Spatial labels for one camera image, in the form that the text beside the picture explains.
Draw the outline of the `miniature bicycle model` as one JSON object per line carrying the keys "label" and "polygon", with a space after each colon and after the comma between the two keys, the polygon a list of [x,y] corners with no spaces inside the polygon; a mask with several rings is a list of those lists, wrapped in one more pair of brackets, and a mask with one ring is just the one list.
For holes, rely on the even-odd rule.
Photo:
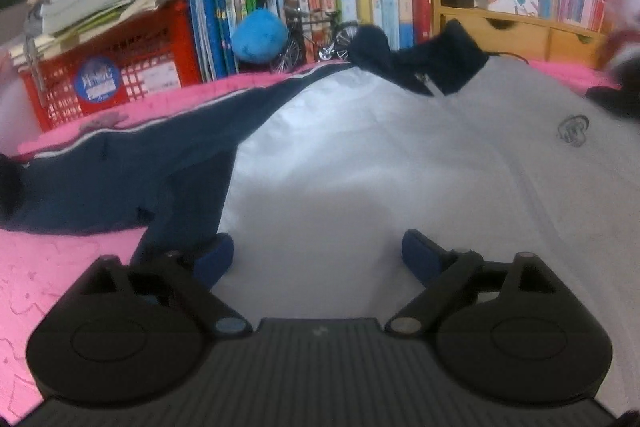
{"label": "miniature bicycle model", "polygon": [[341,22],[341,11],[285,8],[288,40],[270,63],[270,72],[293,72],[303,65],[348,61],[348,47],[360,27],[356,20]]}

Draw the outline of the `red plastic crate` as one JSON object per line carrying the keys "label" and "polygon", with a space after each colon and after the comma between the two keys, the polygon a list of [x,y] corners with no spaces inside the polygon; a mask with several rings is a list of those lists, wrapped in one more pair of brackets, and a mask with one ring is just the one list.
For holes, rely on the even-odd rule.
{"label": "red plastic crate", "polygon": [[137,15],[35,68],[18,70],[39,127],[202,82],[184,0]]}

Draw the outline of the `wooden drawer organizer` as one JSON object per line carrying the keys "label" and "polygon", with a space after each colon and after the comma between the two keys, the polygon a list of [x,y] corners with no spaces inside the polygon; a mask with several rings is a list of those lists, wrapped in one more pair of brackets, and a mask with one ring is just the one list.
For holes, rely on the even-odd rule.
{"label": "wooden drawer organizer", "polygon": [[517,55],[529,61],[578,64],[593,68],[605,35],[543,18],[489,12],[473,0],[432,0],[433,32],[455,20],[486,52]]}

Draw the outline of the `blue plush ball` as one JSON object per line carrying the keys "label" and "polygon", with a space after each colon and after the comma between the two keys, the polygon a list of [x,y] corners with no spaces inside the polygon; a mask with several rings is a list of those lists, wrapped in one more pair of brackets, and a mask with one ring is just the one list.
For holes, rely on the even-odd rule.
{"label": "blue plush ball", "polygon": [[288,41],[288,28],[277,15],[257,9],[236,26],[231,45],[242,63],[264,65],[276,58]]}

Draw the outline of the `navy and white jacket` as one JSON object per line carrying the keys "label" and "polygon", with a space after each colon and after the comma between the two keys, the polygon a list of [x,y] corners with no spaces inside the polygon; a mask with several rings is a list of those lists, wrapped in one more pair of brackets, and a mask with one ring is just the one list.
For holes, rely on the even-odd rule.
{"label": "navy and white jacket", "polygon": [[531,251],[610,334],[599,397],[639,402],[639,98],[574,90],[458,23],[352,64],[158,96],[1,161],[1,406],[35,387],[30,330],[103,254],[231,236],[215,294],[264,317],[377,317],[420,291],[405,231],[497,260]]}

